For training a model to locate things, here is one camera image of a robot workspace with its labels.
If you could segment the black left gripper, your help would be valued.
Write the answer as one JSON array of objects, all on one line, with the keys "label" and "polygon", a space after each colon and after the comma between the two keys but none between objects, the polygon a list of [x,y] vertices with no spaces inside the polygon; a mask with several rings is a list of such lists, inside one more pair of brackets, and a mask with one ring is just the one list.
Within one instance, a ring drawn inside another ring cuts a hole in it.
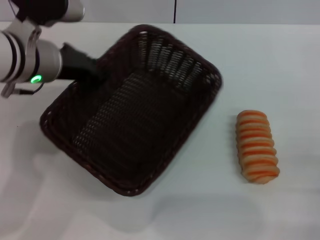
[{"label": "black left gripper", "polygon": [[97,90],[104,86],[106,75],[98,74],[97,60],[68,43],[60,49],[62,67],[59,80],[76,80],[80,90]]}]

